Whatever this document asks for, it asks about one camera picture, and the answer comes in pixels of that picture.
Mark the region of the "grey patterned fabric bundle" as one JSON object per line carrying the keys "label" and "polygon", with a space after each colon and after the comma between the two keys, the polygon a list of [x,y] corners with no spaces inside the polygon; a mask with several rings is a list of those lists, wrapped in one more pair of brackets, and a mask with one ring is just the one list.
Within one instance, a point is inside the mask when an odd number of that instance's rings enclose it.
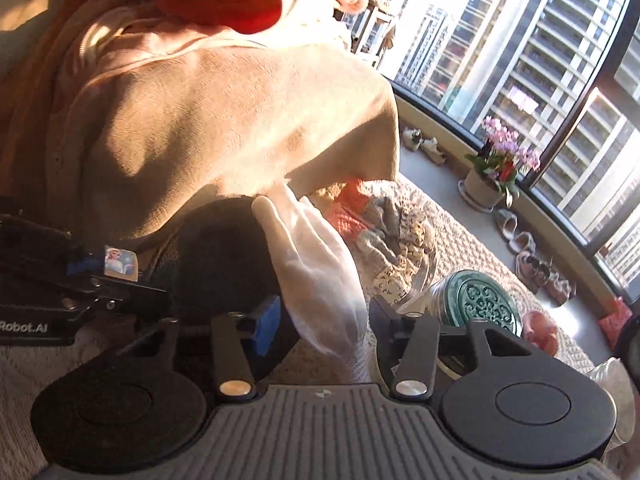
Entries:
{"label": "grey patterned fabric bundle", "polygon": [[354,258],[364,296],[400,310],[419,296],[437,266],[432,222],[398,181],[350,180],[310,196]]}

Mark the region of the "white glove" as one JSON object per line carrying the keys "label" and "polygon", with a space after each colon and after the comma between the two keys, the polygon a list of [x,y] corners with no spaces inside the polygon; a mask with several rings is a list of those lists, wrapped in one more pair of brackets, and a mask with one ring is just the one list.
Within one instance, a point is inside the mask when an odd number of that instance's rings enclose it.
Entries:
{"label": "white glove", "polygon": [[368,307],[341,235],[308,198],[299,200],[283,183],[256,197],[252,211],[300,338],[281,375],[316,384],[370,382]]}

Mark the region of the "pink hair scrunchie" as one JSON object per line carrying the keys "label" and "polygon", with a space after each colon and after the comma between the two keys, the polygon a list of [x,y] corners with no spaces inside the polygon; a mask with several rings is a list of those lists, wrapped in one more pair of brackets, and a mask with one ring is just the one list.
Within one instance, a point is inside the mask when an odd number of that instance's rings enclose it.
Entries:
{"label": "pink hair scrunchie", "polygon": [[558,352],[558,328],[542,312],[529,311],[523,316],[522,337],[549,356],[555,356]]}

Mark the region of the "white lace tablecloth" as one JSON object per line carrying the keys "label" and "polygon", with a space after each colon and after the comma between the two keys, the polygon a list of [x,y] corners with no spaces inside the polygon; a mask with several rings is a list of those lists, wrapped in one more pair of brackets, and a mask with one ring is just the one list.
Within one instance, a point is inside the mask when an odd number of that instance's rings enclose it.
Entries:
{"label": "white lace tablecloth", "polygon": [[[427,275],[437,282],[457,270],[470,269],[491,276],[514,299],[519,314],[541,311],[534,295],[484,244],[430,196],[404,177],[374,181],[366,188],[415,211],[434,249]],[[67,347],[1,349],[1,477],[28,479],[46,463],[30,429],[29,412],[38,393],[55,379],[85,364],[102,351],[134,334],[134,320],[105,315],[85,325]]]}

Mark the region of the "green lid glass jar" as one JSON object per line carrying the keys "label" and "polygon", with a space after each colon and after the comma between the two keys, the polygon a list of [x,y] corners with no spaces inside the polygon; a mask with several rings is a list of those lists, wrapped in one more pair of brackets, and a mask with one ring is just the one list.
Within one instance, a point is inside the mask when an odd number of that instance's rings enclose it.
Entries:
{"label": "green lid glass jar", "polygon": [[460,270],[431,284],[397,309],[400,315],[428,313],[442,325],[465,327],[472,320],[490,321],[521,336],[520,312],[512,297],[493,278],[473,270]]}

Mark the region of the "sneaker pair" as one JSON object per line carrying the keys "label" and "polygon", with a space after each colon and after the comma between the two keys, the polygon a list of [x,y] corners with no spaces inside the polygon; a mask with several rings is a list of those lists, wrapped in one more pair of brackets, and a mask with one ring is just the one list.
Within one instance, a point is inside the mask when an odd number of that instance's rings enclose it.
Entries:
{"label": "sneaker pair", "polygon": [[515,274],[531,292],[536,294],[550,280],[551,268],[544,260],[540,260],[528,250],[523,250],[515,257]]}

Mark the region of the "grey slipper pair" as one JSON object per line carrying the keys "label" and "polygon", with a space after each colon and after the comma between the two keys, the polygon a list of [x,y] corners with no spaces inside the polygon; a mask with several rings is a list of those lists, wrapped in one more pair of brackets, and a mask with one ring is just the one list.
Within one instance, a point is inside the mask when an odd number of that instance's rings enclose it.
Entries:
{"label": "grey slipper pair", "polygon": [[515,255],[521,252],[534,254],[537,250],[533,234],[528,231],[518,229],[518,217],[507,209],[498,209],[494,212],[497,229],[506,241],[510,252]]}

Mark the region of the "pink shoe pair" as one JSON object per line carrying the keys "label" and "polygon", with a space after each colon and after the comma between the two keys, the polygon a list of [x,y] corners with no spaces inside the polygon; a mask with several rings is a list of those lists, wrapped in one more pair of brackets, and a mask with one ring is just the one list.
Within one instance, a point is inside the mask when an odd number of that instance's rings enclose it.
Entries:
{"label": "pink shoe pair", "polygon": [[544,291],[555,301],[558,306],[566,304],[568,300],[576,296],[576,284],[571,282],[568,278],[551,268],[550,275],[546,284],[544,284]]}

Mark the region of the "beige cloth pile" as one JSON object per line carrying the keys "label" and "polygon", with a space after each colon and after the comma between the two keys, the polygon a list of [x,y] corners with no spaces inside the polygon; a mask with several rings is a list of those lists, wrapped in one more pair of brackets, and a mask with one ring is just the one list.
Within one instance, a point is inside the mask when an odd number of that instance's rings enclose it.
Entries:
{"label": "beige cloth pile", "polygon": [[1,0],[1,193],[139,246],[288,181],[398,173],[390,83],[336,12],[368,0]]}

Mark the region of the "pink orchid flower pot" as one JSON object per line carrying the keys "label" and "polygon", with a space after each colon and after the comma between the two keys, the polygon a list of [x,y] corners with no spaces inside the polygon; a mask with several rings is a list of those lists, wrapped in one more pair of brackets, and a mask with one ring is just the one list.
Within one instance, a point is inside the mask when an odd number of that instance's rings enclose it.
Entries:
{"label": "pink orchid flower pot", "polygon": [[465,156],[472,168],[460,182],[459,191],[479,211],[491,212],[501,202],[511,208],[520,196],[516,185],[518,172],[537,170],[539,154],[533,148],[524,148],[518,142],[518,134],[497,117],[486,116],[480,128],[485,133],[485,142],[475,154]]}

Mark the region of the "white powder plastic jar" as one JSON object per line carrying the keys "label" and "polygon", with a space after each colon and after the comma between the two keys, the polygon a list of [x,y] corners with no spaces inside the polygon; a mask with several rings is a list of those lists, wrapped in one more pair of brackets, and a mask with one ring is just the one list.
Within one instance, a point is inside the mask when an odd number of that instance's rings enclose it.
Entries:
{"label": "white powder plastic jar", "polygon": [[587,376],[605,390],[614,404],[615,426],[606,452],[627,444],[636,430],[636,387],[619,358],[593,367]]}

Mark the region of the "white shoe pair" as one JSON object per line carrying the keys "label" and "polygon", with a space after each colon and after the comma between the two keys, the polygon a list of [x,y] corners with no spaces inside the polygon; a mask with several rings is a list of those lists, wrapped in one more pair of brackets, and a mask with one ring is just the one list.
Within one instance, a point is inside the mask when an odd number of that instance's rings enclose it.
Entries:
{"label": "white shoe pair", "polygon": [[401,140],[410,151],[422,151],[434,164],[442,166],[446,162],[446,155],[439,148],[435,138],[427,138],[417,128],[405,128],[401,133]]}

